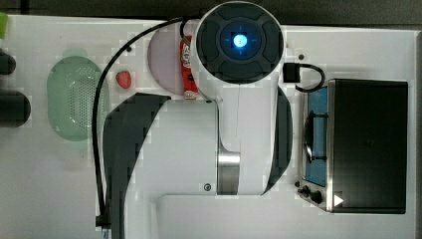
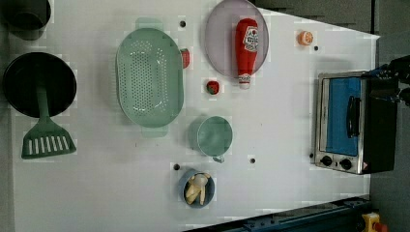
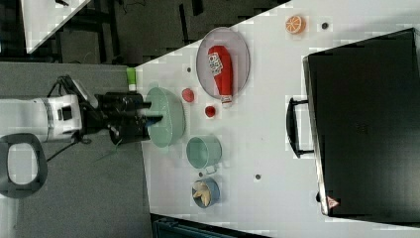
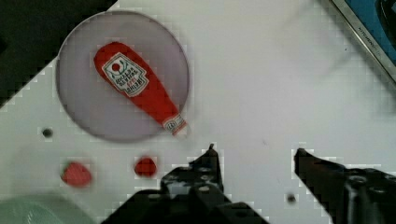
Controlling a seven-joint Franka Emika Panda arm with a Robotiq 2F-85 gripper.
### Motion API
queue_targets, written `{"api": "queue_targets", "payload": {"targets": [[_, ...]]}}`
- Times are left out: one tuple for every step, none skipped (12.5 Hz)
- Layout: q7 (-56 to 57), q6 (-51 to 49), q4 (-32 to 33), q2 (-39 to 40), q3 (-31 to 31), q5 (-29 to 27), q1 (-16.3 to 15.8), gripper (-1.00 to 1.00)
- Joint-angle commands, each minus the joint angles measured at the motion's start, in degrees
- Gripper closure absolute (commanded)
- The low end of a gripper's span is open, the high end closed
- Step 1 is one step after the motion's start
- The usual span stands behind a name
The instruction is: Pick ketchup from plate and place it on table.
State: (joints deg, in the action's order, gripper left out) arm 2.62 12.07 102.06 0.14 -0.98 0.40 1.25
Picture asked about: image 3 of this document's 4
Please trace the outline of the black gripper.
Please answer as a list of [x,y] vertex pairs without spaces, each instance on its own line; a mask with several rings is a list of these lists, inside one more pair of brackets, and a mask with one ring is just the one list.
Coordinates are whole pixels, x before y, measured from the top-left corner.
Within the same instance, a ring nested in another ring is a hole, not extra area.
[[86,100],[81,102],[82,136],[107,130],[114,145],[146,141],[150,138],[147,126],[162,119],[161,115],[146,117],[141,113],[152,104],[137,92],[107,92],[94,98],[96,107]]

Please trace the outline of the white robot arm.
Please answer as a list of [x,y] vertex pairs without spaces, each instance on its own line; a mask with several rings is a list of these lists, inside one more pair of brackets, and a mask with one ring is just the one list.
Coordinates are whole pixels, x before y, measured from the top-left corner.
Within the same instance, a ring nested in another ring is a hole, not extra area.
[[152,105],[140,94],[75,93],[58,97],[1,101],[1,194],[25,198],[42,188],[51,160],[44,143],[65,142],[70,148],[89,144],[90,134],[108,131],[113,144],[144,141],[157,114],[141,111]]

